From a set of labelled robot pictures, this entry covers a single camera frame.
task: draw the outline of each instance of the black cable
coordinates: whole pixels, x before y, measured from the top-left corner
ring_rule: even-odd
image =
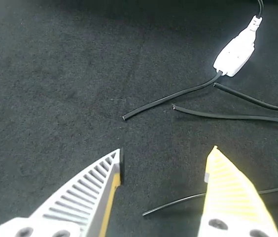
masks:
[[[257,0],[258,4],[259,4],[259,13],[257,15],[257,18],[261,18],[262,14],[263,14],[263,10],[264,10],[264,3],[263,0]]]
[[[132,116],[135,116],[135,115],[137,115],[137,114],[139,114],[139,113],[141,113],[141,112],[143,112],[143,111],[146,111],[146,110],[151,109],[151,108],[153,108],[153,107],[155,107],[155,106],[158,106],[158,105],[160,105],[160,104],[163,104],[163,103],[165,103],[165,102],[167,102],[167,101],[169,101],[169,100],[172,100],[172,99],[174,99],[174,98],[176,98],[176,97],[178,97],[178,96],[185,95],[185,94],[187,94],[187,93],[194,92],[194,91],[197,91],[197,90],[201,90],[201,89],[203,89],[203,88],[205,88],[205,87],[207,87],[207,86],[213,84],[219,77],[221,77],[221,75],[222,75],[222,72],[219,71],[219,72],[218,72],[212,79],[210,79],[209,81],[207,81],[207,82],[205,82],[205,83],[203,83],[203,84],[197,85],[197,86],[195,86],[195,87],[191,87],[191,88],[188,88],[188,89],[185,89],[185,90],[178,91],[178,92],[176,92],[176,93],[174,93],[174,94],[172,94],[172,95],[169,95],[169,96],[164,97],[164,98],[162,98],[162,99],[159,99],[159,100],[156,100],[156,101],[154,101],[154,102],[151,102],[151,103],[149,103],[149,104],[147,104],[147,105],[144,105],[144,106],[142,106],[142,107],[140,107],[140,108],[137,108],[137,109],[135,109],[135,110],[133,110],[133,111],[131,111],[131,112],[125,114],[125,115],[123,116],[123,119],[124,119],[124,120],[127,120],[127,119],[131,118]]]
[[[266,108],[266,109],[277,110],[277,111],[278,111],[278,106],[276,106],[276,105],[271,105],[271,104],[265,103],[265,102],[263,102],[263,101],[260,101],[260,100],[258,100],[258,99],[255,99],[255,98],[253,98],[253,97],[251,97],[251,96],[248,96],[248,95],[245,95],[245,94],[243,94],[243,93],[241,93],[241,92],[238,92],[238,91],[236,91],[236,90],[234,90],[234,89],[231,89],[231,88],[229,88],[229,87],[226,87],[226,86],[224,86],[224,85],[221,85],[221,84],[219,84],[219,83],[217,83],[217,82],[215,82],[215,83],[213,84],[213,86],[214,86],[214,87],[217,87],[218,89],[223,90],[223,91],[225,91],[225,92],[227,92],[227,93],[229,93],[229,94],[231,94],[231,95],[237,96],[237,97],[239,97],[239,98],[241,98],[241,99],[243,99],[243,100],[246,100],[246,101],[248,101],[248,102],[251,102],[251,103],[253,103],[253,104],[255,104],[255,105],[259,105],[259,106],[264,107],[264,108]]]
[[[269,189],[269,190],[264,190],[264,191],[259,191],[258,194],[260,195],[263,195],[263,194],[271,194],[271,193],[275,193],[275,192],[278,192],[278,188],[275,188],[275,189]],[[181,199],[178,199],[178,200],[175,200],[175,201],[171,201],[169,203],[166,203],[164,205],[161,205],[161,206],[158,206],[154,209],[151,209],[149,211],[145,211],[142,216],[146,216],[146,215],[149,215],[153,212],[156,212],[156,211],[159,211],[159,210],[162,210],[162,209],[165,209],[167,207],[170,207],[170,206],[174,206],[176,204],[179,204],[179,203],[182,203],[182,202],[186,202],[186,201],[189,201],[189,200],[192,200],[192,199],[196,199],[196,198],[202,198],[206,196],[206,193],[203,193],[203,194],[197,194],[197,195],[192,195],[192,196],[188,196],[188,197],[185,197],[185,198],[181,198]]]
[[[185,109],[176,105],[173,105],[173,110],[186,113],[189,115],[195,115],[200,117],[212,118],[212,119],[234,119],[234,120],[261,120],[269,122],[278,122],[278,118],[267,117],[267,116],[254,116],[254,115],[219,115],[198,112],[194,110]]]

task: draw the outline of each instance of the white plastic connector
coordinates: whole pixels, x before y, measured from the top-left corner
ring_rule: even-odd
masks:
[[[248,27],[224,47],[213,64],[217,72],[233,77],[244,66],[255,50],[256,31],[261,22],[262,17],[254,16]]]

